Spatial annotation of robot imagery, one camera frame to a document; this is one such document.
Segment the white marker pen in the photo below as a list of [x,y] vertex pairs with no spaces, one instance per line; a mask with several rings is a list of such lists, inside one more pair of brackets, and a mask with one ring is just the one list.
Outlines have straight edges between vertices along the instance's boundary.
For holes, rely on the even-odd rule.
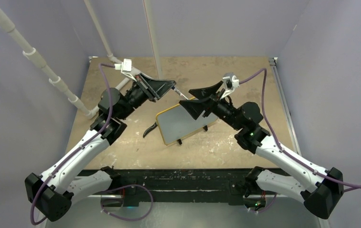
[[174,92],[176,92],[182,99],[188,100],[188,98],[179,89],[177,89],[175,86],[172,87],[172,90]]

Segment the yellow framed whiteboard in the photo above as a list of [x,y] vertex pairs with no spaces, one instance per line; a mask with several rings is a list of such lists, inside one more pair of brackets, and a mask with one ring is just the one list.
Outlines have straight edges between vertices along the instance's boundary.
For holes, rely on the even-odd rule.
[[214,114],[208,117],[193,119],[193,117],[180,104],[167,108],[156,115],[156,123],[159,128],[163,143],[182,144],[182,140],[200,130],[208,131],[208,126],[218,119]]

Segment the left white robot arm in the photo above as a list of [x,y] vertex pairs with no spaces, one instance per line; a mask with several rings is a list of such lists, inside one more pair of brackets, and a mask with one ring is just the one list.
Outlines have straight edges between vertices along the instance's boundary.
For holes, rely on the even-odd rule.
[[174,80],[153,79],[140,73],[135,76],[125,95],[108,86],[101,94],[97,118],[75,147],[40,175],[31,173],[25,179],[31,203],[31,223],[38,225],[46,219],[56,221],[66,214],[74,202],[93,193],[117,193],[120,190],[120,175],[110,167],[102,168],[83,180],[75,178],[121,136],[127,127],[123,120],[145,101],[161,99],[175,85]]

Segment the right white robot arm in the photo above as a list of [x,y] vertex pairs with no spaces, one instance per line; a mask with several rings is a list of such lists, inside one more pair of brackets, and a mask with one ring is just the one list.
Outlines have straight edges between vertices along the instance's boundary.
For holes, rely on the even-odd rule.
[[328,219],[343,196],[343,174],[337,168],[326,168],[310,162],[279,143],[275,134],[260,126],[263,115],[255,102],[245,102],[238,108],[229,97],[222,98],[222,82],[213,86],[191,89],[195,99],[179,104],[193,119],[214,114],[237,130],[234,136],[239,146],[271,161],[287,173],[273,173],[262,167],[253,168],[242,186],[248,197],[259,191],[280,193],[301,202],[313,215]]

